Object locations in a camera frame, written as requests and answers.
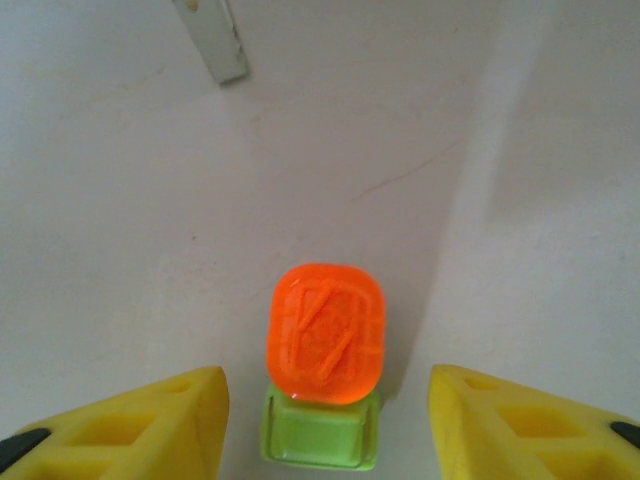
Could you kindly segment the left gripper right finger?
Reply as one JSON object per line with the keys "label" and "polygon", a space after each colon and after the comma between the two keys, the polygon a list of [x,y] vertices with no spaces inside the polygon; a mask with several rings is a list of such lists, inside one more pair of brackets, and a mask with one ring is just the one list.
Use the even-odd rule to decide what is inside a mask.
{"label": "left gripper right finger", "polygon": [[430,376],[444,479],[636,479],[639,424],[621,414],[455,365]]}

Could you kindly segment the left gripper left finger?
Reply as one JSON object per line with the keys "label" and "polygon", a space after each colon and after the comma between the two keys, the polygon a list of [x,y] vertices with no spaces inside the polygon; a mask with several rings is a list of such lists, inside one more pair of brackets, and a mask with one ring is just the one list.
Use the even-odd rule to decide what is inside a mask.
{"label": "left gripper left finger", "polygon": [[215,479],[226,376],[203,367],[29,424],[1,442],[4,479]]}

